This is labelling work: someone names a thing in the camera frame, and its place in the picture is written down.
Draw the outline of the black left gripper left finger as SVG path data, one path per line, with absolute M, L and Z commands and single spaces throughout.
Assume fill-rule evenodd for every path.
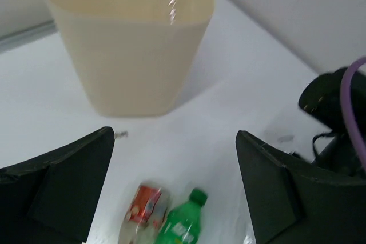
M 112 157 L 103 127 L 1 169 L 1 243 L 85 243 Z

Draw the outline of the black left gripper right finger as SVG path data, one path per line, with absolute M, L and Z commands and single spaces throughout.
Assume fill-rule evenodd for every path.
M 314 166 L 247 131 L 236 150 L 257 243 L 364 243 L 365 180 Z

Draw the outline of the red cap label bottle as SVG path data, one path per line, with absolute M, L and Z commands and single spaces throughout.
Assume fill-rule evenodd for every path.
M 171 193 L 154 181 L 143 181 L 125 213 L 118 243 L 154 243 L 171 205 Z

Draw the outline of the green plastic bottle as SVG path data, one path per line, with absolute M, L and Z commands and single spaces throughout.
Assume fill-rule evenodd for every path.
M 201 210 L 207 199 L 206 192 L 194 188 L 186 202 L 169 212 L 154 243 L 197 243 L 201 233 Z

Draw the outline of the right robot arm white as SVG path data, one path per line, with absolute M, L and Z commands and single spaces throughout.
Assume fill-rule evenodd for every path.
M 340 85 L 346 67 L 315 78 L 302 92 L 299 108 L 330 129 L 312 139 L 313 165 L 365 179 L 365 170 L 349 139 L 340 105 Z

